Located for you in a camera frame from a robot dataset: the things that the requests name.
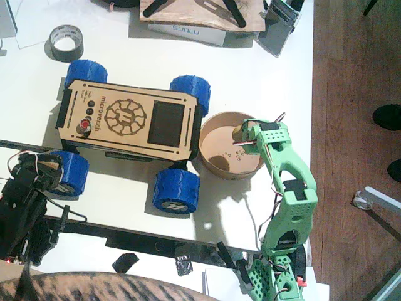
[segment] engraved logo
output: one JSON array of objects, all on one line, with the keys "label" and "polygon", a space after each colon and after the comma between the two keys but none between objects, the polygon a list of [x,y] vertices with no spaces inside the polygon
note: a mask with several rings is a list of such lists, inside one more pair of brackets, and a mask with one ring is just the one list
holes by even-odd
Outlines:
[{"label": "engraved logo", "polygon": [[135,135],[145,127],[146,113],[132,99],[117,100],[107,108],[105,120],[108,129],[117,135]]}]

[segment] wooden floor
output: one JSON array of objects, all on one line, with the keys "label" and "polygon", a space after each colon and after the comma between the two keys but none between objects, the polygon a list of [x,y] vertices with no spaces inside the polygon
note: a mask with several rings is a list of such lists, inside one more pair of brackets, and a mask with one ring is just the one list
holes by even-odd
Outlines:
[{"label": "wooden floor", "polygon": [[367,2],[315,0],[311,169],[320,202],[311,239],[330,300],[369,300],[401,267],[401,239],[389,233],[401,232],[401,218],[351,205],[365,186],[401,200],[386,172],[401,158],[401,131],[372,121],[377,107],[401,103],[401,1],[379,0],[364,17]]}]

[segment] red button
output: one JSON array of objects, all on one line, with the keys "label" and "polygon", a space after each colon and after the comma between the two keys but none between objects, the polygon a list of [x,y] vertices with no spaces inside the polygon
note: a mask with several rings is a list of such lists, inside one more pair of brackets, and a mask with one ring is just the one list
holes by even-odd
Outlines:
[{"label": "red button", "polygon": [[81,121],[81,128],[86,129],[90,125],[89,121],[87,120],[82,120]]},{"label": "red button", "polygon": [[304,282],[302,277],[300,277],[300,276],[296,277],[296,283],[298,283],[299,287],[307,287],[308,286],[308,284],[306,284],[306,282]]}]

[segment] duct tape roll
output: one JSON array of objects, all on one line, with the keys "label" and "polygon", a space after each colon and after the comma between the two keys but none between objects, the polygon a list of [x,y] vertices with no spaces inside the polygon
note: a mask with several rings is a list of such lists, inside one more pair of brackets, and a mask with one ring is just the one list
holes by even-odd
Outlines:
[{"label": "duct tape roll", "polygon": [[[71,38],[75,47],[71,50],[60,50],[55,44],[63,39]],[[50,33],[51,52],[54,58],[64,63],[71,63],[79,59],[83,54],[83,35],[78,27],[72,25],[62,25],[52,30]]]}]

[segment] black screen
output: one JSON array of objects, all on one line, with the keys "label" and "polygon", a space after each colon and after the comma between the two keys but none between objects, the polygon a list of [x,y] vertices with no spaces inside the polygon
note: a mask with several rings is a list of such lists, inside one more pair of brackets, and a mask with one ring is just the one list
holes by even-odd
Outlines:
[{"label": "black screen", "polygon": [[184,105],[155,100],[148,143],[179,147]]}]

